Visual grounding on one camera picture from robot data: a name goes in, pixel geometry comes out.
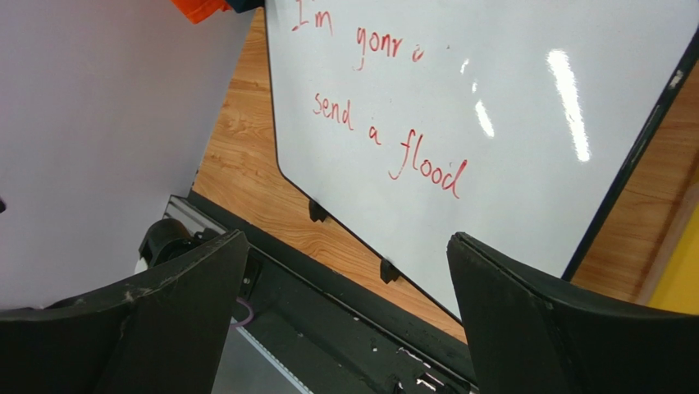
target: gray wall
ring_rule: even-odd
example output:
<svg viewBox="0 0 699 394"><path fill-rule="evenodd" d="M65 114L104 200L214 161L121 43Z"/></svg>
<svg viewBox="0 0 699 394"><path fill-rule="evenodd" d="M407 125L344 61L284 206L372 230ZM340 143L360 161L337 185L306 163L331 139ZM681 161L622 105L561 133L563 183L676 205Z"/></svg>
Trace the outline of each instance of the gray wall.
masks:
<svg viewBox="0 0 699 394"><path fill-rule="evenodd" d="M133 273L167 196L194 180L252 16L0 4L0 309Z"/></svg>

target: black plastic part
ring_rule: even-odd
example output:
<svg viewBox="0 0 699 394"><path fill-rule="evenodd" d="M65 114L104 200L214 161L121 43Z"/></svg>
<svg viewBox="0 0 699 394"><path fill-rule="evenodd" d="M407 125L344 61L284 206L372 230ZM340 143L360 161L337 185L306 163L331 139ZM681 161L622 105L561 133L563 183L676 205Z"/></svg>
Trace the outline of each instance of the black plastic part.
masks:
<svg viewBox="0 0 699 394"><path fill-rule="evenodd" d="M699 316L583 290L464 233L447 256L483 394L699 392Z"/></svg>
<svg viewBox="0 0 699 394"><path fill-rule="evenodd" d="M195 240L180 221L163 219L148 229L139 247L139 253L148 267L153 268L189 252L202 243Z"/></svg>
<svg viewBox="0 0 699 394"><path fill-rule="evenodd" d="M308 213L310 214L311 220L314 222L319 220L321 222L325 222L325 219L327 219L328 216L327 211L312 199L308 201Z"/></svg>
<svg viewBox="0 0 699 394"><path fill-rule="evenodd" d="M243 283L240 285L239 297L250 299L255 288L255 283L258 281L260 274L260 263L256 259L248 259L248 265L245 266L243 274Z"/></svg>
<svg viewBox="0 0 699 394"><path fill-rule="evenodd" d="M264 7L264 0L226 0L226 2L238 13Z"/></svg>
<svg viewBox="0 0 699 394"><path fill-rule="evenodd" d="M465 383L475 382L470 353L465 343L431 324L425 323L420 318L346 277L333 272L328 267L201 195L191 191L187 200L202 214L221 223L224 227L240 229L245 232L253 246L249 252L248 264L257 259L262 261L263 265L250 298L251 303L256 311L264 310L265 314L276 315L274 318L276 323L262 323L262 318L256 314L256 319L246 328L253 332L262 326L261 333L258 335L255 331L253 335L292 373L299 377L303 375L301 380L312 390L314 387L332 385L336 390L329 392L351 392L349 385L343 386L344 380L334 380L338 377L334 373L340 371L335 367L338 364L343 364L345 372L349 372L346 370L347 363L342 362L344 356L340 357L340 355L346 354L347 347L357 347L356 340L359 334L357 330L364 330L367 327L372 329L373 337L388 337L393 343L400 343L402 347L425 360L433 368L439 368L450 377L452 382L456 382L454 384L457 387L465 387ZM272 267L277 267L278 263L272 263L270 259L282 262L283 268L266 269L267 263L264 263L265 261L269 262ZM272 275L280 270L288 274L280 274L279 277ZM293 277L297 280L288 282L285 280L286 284L283 284L282 278L284 277ZM276 290L271 295L265 295L268 291L264 289ZM319 297L301 297L300 294L306 294L309 290L315 292ZM335 324L333 319L336 316L332 312L326 312L326 309L329 311L349 310L349 318L343 318L338 321L338 324ZM235 311L236 318L247 316L247 309L243 307L236 307ZM316 328L318 337L315 337L315 332L307 328ZM331 341L330 336L335 335L338 336L339 340ZM297 342L303 342L306 343L304 346L310 346L308 351L299 351L297 347L290 346L290 343ZM377 352L359 352L356 355L358 357L356 362L368 363L378 354L383 355L383 353L381 347L377 346ZM400 355L415 361L407 353L400 352ZM410 368L417 373L421 371L420 365L422 364L411 364ZM359 371L354 371L354 373L355 375L351 376L342 375L343 379L357 379L356 374ZM380 392L391 393L395 388L395 383L390 385L386 382L382 383L381 386L389 388L382 388ZM423 389L425 387L417 391L405 390L405 392L423 392Z"/></svg>
<svg viewBox="0 0 699 394"><path fill-rule="evenodd" d="M0 312L0 392L210 392L247 252L232 231L46 309Z"/></svg>
<svg viewBox="0 0 699 394"><path fill-rule="evenodd" d="M381 259L381 280L388 284L388 282L395 282L400 277L400 271L396 269L390 261L386 259Z"/></svg>

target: wooden surface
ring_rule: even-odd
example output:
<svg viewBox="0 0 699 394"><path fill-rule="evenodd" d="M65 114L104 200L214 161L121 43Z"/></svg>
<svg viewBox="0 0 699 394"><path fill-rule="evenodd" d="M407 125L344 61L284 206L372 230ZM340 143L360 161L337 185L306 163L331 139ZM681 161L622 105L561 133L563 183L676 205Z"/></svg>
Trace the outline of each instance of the wooden surface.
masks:
<svg viewBox="0 0 699 394"><path fill-rule="evenodd" d="M276 166L263 12L258 11L194 191L370 291L465 341L464 330L405 280L385 285L379 258L308 200ZM686 82L573 282L633 301L686 189L699 152L699 76Z"/></svg>

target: black clip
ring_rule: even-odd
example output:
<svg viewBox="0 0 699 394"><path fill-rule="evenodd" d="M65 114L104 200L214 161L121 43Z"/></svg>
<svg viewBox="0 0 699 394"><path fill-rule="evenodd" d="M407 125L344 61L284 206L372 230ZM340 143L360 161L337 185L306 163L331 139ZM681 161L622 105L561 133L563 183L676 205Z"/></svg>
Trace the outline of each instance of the black clip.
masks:
<svg viewBox="0 0 699 394"><path fill-rule="evenodd" d="M328 216L327 211L312 199L308 202L308 213L310 214L311 220L314 222L319 220L321 222L325 222L325 219L327 219Z"/></svg>
<svg viewBox="0 0 699 394"><path fill-rule="evenodd" d="M400 276L400 271L395 269L393 264L386 259L381 259L381 280L388 284L388 282L394 282Z"/></svg>

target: whiteboard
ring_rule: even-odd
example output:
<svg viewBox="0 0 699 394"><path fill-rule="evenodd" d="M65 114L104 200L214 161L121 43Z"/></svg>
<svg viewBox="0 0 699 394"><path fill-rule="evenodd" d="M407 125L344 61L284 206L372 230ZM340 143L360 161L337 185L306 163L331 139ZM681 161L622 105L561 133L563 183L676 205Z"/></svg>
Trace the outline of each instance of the whiteboard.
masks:
<svg viewBox="0 0 699 394"><path fill-rule="evenodd" d="M455 316L457 231L564 274L699 21L697 0L266 8L282 174Z"/></svg>

